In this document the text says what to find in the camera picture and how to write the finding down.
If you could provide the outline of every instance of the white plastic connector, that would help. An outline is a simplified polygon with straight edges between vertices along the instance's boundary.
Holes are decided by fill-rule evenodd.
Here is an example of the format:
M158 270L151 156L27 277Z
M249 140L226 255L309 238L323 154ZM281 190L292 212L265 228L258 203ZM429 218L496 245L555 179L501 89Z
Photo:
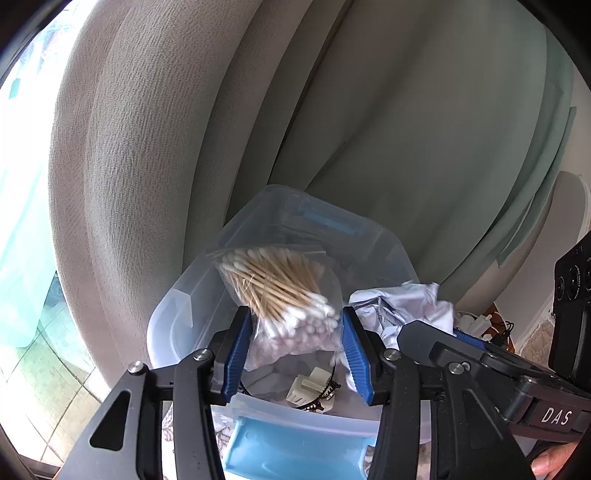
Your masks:
M290 403L301 407L311 401L314 401L324 391L326 385L330 380L330 372L315 367L309 377L306 375L298 375L291 385L290 391L287 394L286 400ZM329 411L335 404L334 397L329 400L320 400L320 404L324 408L322 412Z
M465 332L468 335L472 335L473 337L481 338L482 335L484 335L484 332L486 332L491 327L491 318L492 315L487 315L486 317L484 315L480 315L476 320L474 320L474 323L472 323L472 325L470 325L468 329L465 330Z

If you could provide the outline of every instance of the blue gripper pad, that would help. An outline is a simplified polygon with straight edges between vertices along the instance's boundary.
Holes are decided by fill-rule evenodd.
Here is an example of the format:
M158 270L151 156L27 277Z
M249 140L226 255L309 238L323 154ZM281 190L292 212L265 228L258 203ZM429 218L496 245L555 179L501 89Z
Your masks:
M458 340L462 342L469 343L480 350L486 350L485 341L480 340L479 338L473 337L472 335L468 335L467 333L461 332L460 330L454 330L453 334L456 336Z
M240 313L243 308L247 309L246 307L240 307L238 312ZM247 310L241 317L242 324L239 327L240 331L236 336L236 341L229 352L224 367L224 380L221 393L227 402L230 402L232 397L238 392L238 385L240 384L244 363L246 362L246 354L251 344L252 312L250 309ZM238 321L238 317L239 315L237 313L234 322Z
M368 445L375 445L375 439L241 417L222 466L251 480L366 480L363 458Z
M352 315L356 315L355 311L351 313L350 309L353 310L351 307L345 307L343 309L343 348L345 349L349 369L355 381L357 393L369 405L374 398L374 388L371 384L371 369L359 336L353 326L354 320L351 317ZM355 317L355 320L359 324L358 327L361 327L359 319Z

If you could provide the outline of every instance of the metal screw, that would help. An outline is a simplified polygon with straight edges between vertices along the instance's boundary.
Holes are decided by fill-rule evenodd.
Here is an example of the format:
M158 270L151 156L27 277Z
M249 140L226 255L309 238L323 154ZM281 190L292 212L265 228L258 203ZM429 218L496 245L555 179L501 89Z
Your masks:
M131 362L127 366L127 371L132 375L139 375L141 372L144 371L144 363L140 360L136 360L135 362Z
M203 362L204 360L207 360L209 357L211 357L211 355L212 353L210 350L201 348L195 352L193 359L195 359L197 362Z
M462 364L459 364L457 362L452 362L447 367L448 367L449 371L454 375L462 375L466 370L462 366Z
M401 356L402 354L400 353L400 351L396 350L395 348L386 348L386 350L384 350L384 358L386 360L390 360L391 362L395 362Z

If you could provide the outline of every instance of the crumpled white cloth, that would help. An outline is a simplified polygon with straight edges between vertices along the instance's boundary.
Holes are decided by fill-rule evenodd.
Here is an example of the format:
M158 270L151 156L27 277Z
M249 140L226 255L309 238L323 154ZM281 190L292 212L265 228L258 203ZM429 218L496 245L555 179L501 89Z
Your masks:
M366 330L376 332L386 348L398 349L398 334L407 323L419 320L453 335L453 305L437 299L439 285L405 283L400 287L358 290L349 297ZM345 353L337 359L349 369ZM355 390L353 376L347 374L347 386Z

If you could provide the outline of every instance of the fabric upholstery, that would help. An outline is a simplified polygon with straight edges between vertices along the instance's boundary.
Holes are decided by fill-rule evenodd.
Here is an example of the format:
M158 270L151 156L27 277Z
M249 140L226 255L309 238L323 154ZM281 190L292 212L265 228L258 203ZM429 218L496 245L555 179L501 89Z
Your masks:
M263 0L228 67L195 169L184 267L219 231L242 154L285 49L311 0Z
M267 185L304 88L351 3L352 0L314 0L307 10L277 67L252 127L226 221Z
M268 182L382 223L461 296L556 176L571 65L547 46L513 0L99 0L57 102L50 209L108 383L148 361L154 307Z
M126 13L100 2L74 48L53 133L52 226L66 299L111 384L148 361L148 320L181 274L209 115L259 3L134 1Z

